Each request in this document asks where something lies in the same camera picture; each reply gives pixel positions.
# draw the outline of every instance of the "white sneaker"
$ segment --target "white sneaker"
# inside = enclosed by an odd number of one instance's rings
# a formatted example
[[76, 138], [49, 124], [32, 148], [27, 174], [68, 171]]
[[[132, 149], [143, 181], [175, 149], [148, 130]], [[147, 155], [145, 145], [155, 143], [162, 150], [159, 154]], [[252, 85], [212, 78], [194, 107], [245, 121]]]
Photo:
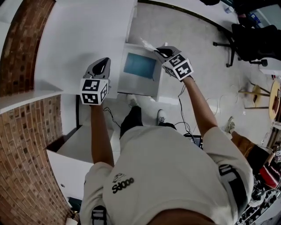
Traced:
[[139, 106], [138, 102], [137, 102], [137, 98], [134, 94], [127, 94], [127, 101], [128, 101], [128, 105], [129, 107], [134, 107], [134, 106]]
[[227, 122], [227, 126], [225, 128], [225, 132], [232, 133], [235, 129], [234, 118], [231, 116]]
[[157, 113], [157, 125], [159, 125], [159, 123], [164, 123], [166, 118], [167, 115], [165, 111], [163, 109], [160, 109]]

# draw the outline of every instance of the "black chair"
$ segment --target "black chair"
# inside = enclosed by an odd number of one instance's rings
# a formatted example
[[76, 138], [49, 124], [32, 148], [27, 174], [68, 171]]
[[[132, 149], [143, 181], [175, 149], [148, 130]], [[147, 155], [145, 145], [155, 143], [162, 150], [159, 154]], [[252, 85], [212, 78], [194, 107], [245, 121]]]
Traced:
[[263, 58], [281, 60], [281, 30], [274, 25], [252, 29], [232, 24], [232, 32], [232, 34], [224, 32], [230, 44], [213, 42], [214, 46], [231, 48], [231, 62], [226, 64], [227, 67], [233, 65], [235, 52], [239, 55], [239, 61], [249, 61], [251, 64], [267, 66], [267, 60]]

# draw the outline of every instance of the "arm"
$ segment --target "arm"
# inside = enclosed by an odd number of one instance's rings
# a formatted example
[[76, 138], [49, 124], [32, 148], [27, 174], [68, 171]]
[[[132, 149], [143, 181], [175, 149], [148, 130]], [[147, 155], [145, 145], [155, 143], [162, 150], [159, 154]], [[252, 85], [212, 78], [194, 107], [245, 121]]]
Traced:
[[192, 77], [183, 79], [189, 93], [195, 119], [202, 137], [212, 127], [217, 127], [215, 116]]
[[102, 105], [91, 106], [92, 158], [94, 163], [104, 162], [114, 166]]

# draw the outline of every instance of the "floor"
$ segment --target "floor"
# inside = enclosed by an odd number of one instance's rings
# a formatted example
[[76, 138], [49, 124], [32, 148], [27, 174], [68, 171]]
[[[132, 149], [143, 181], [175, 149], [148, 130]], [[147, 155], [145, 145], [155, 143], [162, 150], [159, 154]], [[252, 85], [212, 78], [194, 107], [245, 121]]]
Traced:
[[[235, 130], [252, 142], [262, 144], [265, 137], [270, 136], [268, 110], [245, 110], [244, 106], [253, 106], [252, 101], [249, 96], [238, 94], [238, 90], [251, 90], [249, 81], [270, 90], [273, 81], [261, 73], [257, 65], [239, 62], [237, 56], [234, 66], [227, 68], [225, 64], [230, 57], [229, 49], [213, 46], [213, 41], [227, 43], [227, 40], [215, 26], [173, 9], [138, 3], [137, 17], [133, 19], [128, 42], [141, 44], [141, 38], [155, 47], [168, 42], [168, 45], [173, 45], [188, 55], [195, 71], [193, 77], [222, 129], [229, 117], [233, 116]], [[182, 86], [182, 83], [166, 74], [161, 84], [161, 96], [177, 98]], [[186, 90], [180, 98], [191, 132], [199, 134]], [[137, 99], [143, 109], [145, 125], [155, 125], [159, 109], [166, 111], [168, 122], [176, 124], [182, 121], [179, 104], [152, 102], [144, 96], [138, 96]], [[267, 104], [268, 99], [264, 97], [262, 105]], [[111, 109], [119, 124], [130, 111], [124, 94], [119, 94], [117, 100], [106, 99], [104, 106]], [[180, 133], [186, 133], [183, 123], [176, 127]]]

